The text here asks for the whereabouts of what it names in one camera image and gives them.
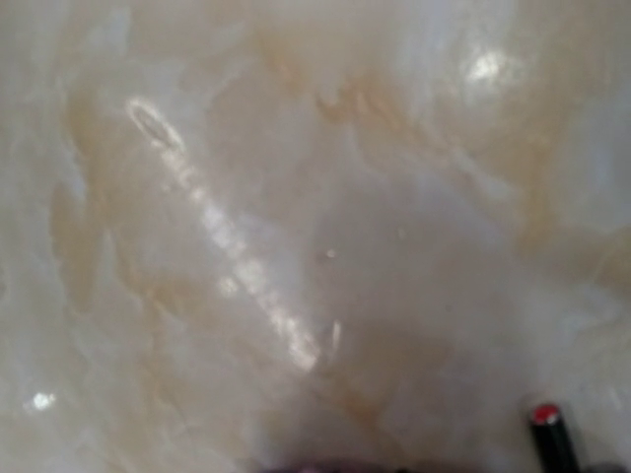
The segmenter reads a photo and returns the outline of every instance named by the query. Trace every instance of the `dark object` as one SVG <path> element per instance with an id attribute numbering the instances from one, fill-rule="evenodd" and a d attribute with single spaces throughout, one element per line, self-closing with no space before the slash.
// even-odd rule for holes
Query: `dark object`
<path id="1" fill-rule="evenodd" d="M 617 463 L 599 463 L 590 466 L 584 473 L 629 473 L 629 470 Z"/>
<path id="2" fill-rule="evenodd" d="M 544 473 L 580 473 L 559 406 L 541 404 L 535 407 L 530 411 L 528 423 Z"/>

